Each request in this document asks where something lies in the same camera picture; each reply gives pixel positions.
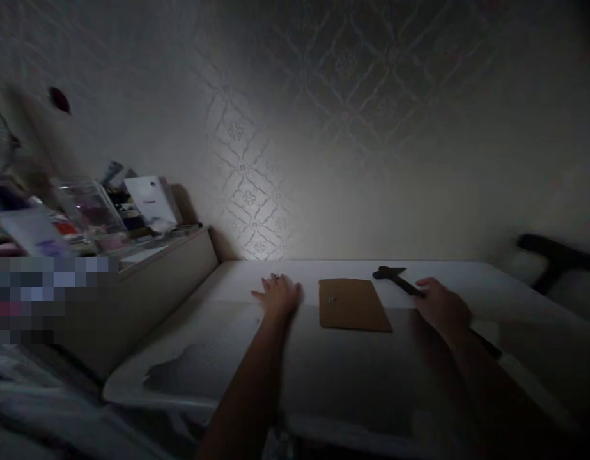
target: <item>black chair backrest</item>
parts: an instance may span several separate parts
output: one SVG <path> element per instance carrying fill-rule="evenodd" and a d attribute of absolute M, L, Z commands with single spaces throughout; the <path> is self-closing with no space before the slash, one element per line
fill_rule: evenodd
<path fill-rule="evenodd" d="M 590 254 L 577 251 L 544 236 L 524 234 L 518 239 L 517 245 L 545 257 L 548 261 L 546 270 L 532 286 L 541 294 L 547 294 L 561 275 L 568 270 L 590 271 Z"/>

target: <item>hammer head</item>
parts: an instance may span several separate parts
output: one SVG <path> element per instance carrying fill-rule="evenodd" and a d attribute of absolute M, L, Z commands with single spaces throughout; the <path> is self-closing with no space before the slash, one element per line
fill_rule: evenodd
<path fill-rule="evenodd" d="M 381 267 L 378 267 L 378 271 L 373 272 L 371 276 L 373 276 L 375 279 L 393 279 L 393 277 L 403 273 L 404 271 L 405 268 L 402 267 L 391 268 L 387 267 L 386 265 L 382 265 Z"/>

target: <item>table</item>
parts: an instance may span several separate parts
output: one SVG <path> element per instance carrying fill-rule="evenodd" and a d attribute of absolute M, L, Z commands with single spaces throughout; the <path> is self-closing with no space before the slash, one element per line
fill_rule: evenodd
<path fill-rule="evenodd" d="M 586 412 L 590 323 L 480 262 L 223 263 L 111 374 L 104 397 L 185 410 L 207 423 L 262 318 L 250 290 L 260 289 L 261 277 L 283 273 L 304 291 L 284 357 L 281 406 L 289 430 L 395 456 L 432 456 L 437 440 L 455 431 L 465 444 L 471 409 L 450 354 L 405 292 L 372 278 L 380 265 L 406 267 L 409 282 L 434 276 L 458 292 L 481 335 L 516 357 L 574 419 Z M 394 333 L 320 328 L 318 280 L 325 278 L 371 280 Z"/>

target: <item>hammer handle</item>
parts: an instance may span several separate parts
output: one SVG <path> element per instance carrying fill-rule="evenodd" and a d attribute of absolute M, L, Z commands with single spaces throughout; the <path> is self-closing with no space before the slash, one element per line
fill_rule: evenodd
<path fill-rule="evenodd" d="M 399 275 L 393 276 L 391 279 L 393 281 L 395 281 L 395 284 L 397 284 L 397 286 L 399 286 L 401 289 L 406 291 L 409 295 L 415 295 L 417 297 L 424 298 L 424 292 L 416 289 L 413 285 L 408 283 L 405 279 L 401 278 Z M 482 335 L 478 334 L 476 331 L 472 330 L 472 333 L 474 334 L 475 337 L 478 338 L 478 340 L 481 342 L 482 346 L 486 349 L 486 351 L 494 359 L 497 360 L 501 357 L 503 352 L 499 348 L 495 347 L 491 342 L 486 340 L 484 337 L 482 337 Z"/>
<path fill-rule="evenodd" d="M 399 286 L 401 289 L 406 291 L 409 295 L 415 295 L 416 297 L 424 298 L 424 293 L 418 289 L 416 289 L 413 285 L 408 283 L 405 279 L 401 278 L 399 275 L 395 275 L 391 278 L 394 283 Z"/>

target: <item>hand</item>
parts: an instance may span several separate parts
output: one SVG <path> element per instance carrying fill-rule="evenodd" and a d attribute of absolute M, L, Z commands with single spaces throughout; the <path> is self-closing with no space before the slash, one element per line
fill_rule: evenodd
<path fill-rule="evenodd" d="M 458 294 L 449 291 L 435 278 L 425 278 L 416 282 L 428 286 L 425 298 L 414 296 L 414 302 L 421 316 L 446 341 L 465 336 L 469 331 L 472 314 L 467 304 Z"/>
<path fill-rule="evenodd" d="M 272 273 L 271 278 L 263 282 L 264 293 L 252 291 L 252 295 L 261 301 L 266 318 L 287 318 L 299 304 L 301 284 L 292 283 L 284 276 Z"/>

